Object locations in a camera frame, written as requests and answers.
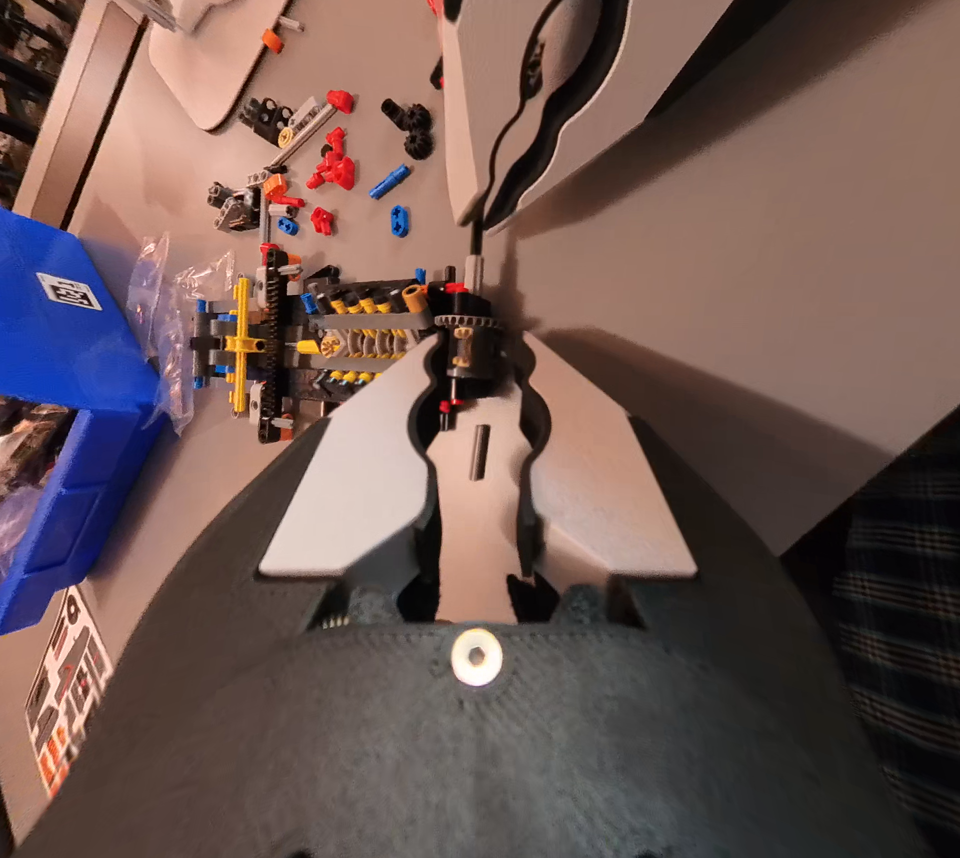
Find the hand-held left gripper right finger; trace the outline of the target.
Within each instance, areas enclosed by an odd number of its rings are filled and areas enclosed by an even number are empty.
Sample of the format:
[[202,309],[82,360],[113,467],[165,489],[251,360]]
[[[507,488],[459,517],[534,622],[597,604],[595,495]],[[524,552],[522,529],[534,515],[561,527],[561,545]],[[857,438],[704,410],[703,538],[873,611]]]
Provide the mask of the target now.
[[558,593],[611,579],[691,580],[698,566],[628,413],[525,332],[517,345],[522,579]]

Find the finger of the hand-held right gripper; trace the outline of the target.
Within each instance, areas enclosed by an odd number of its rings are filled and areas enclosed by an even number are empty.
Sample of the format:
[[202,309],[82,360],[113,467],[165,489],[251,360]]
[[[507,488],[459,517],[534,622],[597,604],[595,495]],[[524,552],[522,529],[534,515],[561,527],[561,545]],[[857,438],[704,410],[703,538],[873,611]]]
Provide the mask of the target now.
[[641,124],[735,0],[560,0],[491,166],[493,232]]
[[493,211],[594,36],[598,0],[442,0],[445,167],[454,220]]

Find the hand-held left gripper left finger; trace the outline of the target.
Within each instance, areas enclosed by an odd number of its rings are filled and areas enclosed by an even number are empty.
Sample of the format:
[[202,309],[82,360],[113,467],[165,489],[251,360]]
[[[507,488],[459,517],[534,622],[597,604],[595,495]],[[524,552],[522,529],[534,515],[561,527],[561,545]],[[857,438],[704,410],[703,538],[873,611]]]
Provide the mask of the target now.
[[418,575],[417,536],[438,508],[416,428],[434,389],[431,335],[339,407],[258,565],[270,579],[320,579],[397,598]]

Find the lego car chassis assembly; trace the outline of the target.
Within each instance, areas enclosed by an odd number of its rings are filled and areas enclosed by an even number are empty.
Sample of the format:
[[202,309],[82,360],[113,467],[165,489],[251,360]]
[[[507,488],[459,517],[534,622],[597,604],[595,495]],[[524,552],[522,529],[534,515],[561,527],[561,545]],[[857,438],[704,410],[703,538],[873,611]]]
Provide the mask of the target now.
[[498,387],[504,327],[482,295],[481,256],[466,258],[463,276],[448,266],[433,281],[418,271],[353,283],[330,265],[305,276],[292,259],[269,246],[253,277],[237,277],[230,301],[196,300],[188,342],[192,389],[222,382],[260,443],[291,440],[306,401],[321,413],[345,404],[428,339],[443,355],[441,430]]

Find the pile of red lego connectors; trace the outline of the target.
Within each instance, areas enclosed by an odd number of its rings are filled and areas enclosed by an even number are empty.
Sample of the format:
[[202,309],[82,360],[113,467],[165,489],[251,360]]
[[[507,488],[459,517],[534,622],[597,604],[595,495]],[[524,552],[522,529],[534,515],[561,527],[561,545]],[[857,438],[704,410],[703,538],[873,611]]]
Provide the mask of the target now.
[[321,159],[314,173],[305,181],[305,187],[315,190],[324,184],[335,184],[345,191],[354,188],[354,160],[345,152],[346,133],[341,126],[334,128],[325,137]]

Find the light grey lego beam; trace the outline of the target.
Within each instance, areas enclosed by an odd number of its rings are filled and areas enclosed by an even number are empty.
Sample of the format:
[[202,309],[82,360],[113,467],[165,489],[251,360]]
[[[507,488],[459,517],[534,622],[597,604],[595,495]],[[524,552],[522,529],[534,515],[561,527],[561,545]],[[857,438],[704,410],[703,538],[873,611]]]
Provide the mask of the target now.
[[266,169],[269,172],[276,172],[280,169],[294,156],[300,147],[306,144],[323,124],[330,121],[330,118],[339,111],[340,109],[337,106],[330,103],[326,103],[321,107],[314,106],[311,111],[297,123],[290,141],[280,148],[273,160],[266,166]]

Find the black lego connector block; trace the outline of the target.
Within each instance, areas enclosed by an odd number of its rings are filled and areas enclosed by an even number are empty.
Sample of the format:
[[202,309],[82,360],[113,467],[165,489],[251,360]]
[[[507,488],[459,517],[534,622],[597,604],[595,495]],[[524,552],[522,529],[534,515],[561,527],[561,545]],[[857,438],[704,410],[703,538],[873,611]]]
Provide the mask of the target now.
[[293,109],[270,97],[250,97],[238,113],[238,120],[271,145],[280,146],[280,135],[289,126]]

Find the grey and black lego connectors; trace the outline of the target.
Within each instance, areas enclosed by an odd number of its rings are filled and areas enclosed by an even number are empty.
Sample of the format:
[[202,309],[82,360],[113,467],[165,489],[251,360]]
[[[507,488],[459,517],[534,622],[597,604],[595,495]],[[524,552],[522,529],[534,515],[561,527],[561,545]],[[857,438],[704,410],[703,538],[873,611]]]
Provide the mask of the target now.
[[219,181],[207,193],[207,203],[217,214],[213,227],[224,232],[240,232],[260,228],[262,188],[248,185],[234,189]]

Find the clear bags of lego parts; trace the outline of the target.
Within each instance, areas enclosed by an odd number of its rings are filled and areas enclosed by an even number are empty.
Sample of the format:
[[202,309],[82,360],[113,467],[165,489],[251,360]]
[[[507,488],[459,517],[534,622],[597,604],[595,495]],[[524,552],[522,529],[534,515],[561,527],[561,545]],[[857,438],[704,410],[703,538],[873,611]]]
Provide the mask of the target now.
[[1,578],[13,564],[77,412],[1,396]]

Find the lego sticker sheet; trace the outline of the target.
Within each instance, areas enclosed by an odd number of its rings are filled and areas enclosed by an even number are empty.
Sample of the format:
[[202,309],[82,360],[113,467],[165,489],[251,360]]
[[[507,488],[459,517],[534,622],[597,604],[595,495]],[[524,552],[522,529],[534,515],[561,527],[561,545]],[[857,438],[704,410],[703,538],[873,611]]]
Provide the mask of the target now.
[[30,748],[49,799],[63,787],[86,743],[113,675],[82,589],[66,588],[25,707]]

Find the clear plastic bag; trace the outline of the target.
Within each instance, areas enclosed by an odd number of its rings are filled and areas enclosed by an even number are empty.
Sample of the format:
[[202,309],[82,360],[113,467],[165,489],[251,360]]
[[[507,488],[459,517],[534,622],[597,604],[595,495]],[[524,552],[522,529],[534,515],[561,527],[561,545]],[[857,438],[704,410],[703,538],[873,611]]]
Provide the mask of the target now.
[[177,436],[194,418],[192,316],[199,300],[219,300],[234,285],[235,252],[177,273],[167,268],[170,235],[144,237],[126,291],[126,319],[158,375],[148,424],[166,418]]

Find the person's plaid trousers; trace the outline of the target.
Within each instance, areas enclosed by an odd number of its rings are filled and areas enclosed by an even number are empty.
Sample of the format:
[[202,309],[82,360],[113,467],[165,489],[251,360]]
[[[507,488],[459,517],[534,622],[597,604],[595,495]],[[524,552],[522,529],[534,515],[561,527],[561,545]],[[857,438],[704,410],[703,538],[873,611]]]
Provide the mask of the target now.
[[846,686],[929,851],[959,855],[959,419],[849,502],[833,585]]

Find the blue plastic storage bin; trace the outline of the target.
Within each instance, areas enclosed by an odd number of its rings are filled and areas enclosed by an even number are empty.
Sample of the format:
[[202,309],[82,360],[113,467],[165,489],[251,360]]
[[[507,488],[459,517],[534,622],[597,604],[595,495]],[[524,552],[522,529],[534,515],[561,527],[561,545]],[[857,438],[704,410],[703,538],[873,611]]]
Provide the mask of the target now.
[[90,572],[162,426],[159,379],[84,245],[1,212],[1,391],[76,413],[1,588],[2,634]]

